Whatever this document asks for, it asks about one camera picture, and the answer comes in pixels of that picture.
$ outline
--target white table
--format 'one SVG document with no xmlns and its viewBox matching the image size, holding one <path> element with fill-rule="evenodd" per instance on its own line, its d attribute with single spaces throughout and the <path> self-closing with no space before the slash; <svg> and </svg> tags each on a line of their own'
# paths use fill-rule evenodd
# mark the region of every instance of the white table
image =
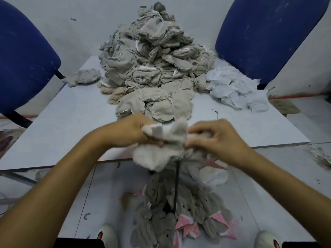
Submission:
<svg viewBox="0 0 331 248">
<path fill-rule="evenodd" d="M 95 68 L 104 74 L 98 57 L 91 56 L 81 69 Z M 31 126 L 0 160 L 0 171 L 54 166 L 85 134 L 116 121 L 116 105 L 107 103 L 96 84 L 69 88 L 65 86 Z M 213 100 L 209 94 L 196 93 L 193 112 L 188 121 L 226 118 L 251 147 L 285 146 L 310 142 L 273 106 L 267 112 L 253 114 L 236 111 Z M 132 157 L 133 147 L 113 148 L 99 161 Z"/>
</svg>

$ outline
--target white shoe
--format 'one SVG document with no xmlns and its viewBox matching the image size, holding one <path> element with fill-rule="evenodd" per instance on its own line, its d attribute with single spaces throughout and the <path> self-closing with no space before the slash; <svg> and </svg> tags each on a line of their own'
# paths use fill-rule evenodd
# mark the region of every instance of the white shoe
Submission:
<svg viewBox="0 0 331 248">
<path fill-rule="evenodd" d="M 118 248 L 117 236 L 110 224 L 104 224 L 98 231 L 97 239 L 104 242 L 105 248 Z"/>
<path fill-rule="evenodd" d="M 256 235 L 254 248 L 280 248 L 280 245 L 274 235 L 262 230 Z"/>
</svg>

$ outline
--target white fabric scrap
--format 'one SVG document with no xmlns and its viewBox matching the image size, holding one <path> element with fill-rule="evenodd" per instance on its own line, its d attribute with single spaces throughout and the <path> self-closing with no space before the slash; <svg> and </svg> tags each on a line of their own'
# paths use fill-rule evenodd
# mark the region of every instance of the white fabric scrap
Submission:
<svg viewBox="0 0 331 248">
<path fill-rule="evenodd" d="M 216 59 L 215 66 L 205 75 L 211 96 L 234 109 L 249 108 L 253 113 L 269 109 L 267 90 L 257 89 L 260 79 L 250 79 L 221 59 Z"/>
</svg>

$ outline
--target person's right hand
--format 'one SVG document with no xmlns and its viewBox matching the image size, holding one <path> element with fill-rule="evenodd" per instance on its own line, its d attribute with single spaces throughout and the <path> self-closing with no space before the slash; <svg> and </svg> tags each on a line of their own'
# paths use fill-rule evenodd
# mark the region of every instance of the person's right hand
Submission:
<svg viewBox="0 0 331 248">
<path fill-rule="evenodd" d="M 212 138 L 193 137 L 185 143 L 186 148 L 201 147 L 214 157 L 239 169 L 256 154 L 226 119 L 197 122 L 188 128 L 188 133 L 212 133 Z"/>
</svg>

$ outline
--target person's left hand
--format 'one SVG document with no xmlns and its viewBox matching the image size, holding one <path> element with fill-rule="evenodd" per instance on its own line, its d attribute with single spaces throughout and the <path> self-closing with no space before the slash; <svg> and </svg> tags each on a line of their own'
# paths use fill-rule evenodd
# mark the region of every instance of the person's left hand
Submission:
<svg viewBox="0 0 331 248">
<path fill-rule="evenodd" d="M 127 147 L 135 143 L 152 143 L 163 145 L 162 141 L 147 136 L 141 127 L 156 124 L 142 113 L 128 116 L 119 121 L 104 125 L 95 130 L 108 148 Z"/>
</svg>

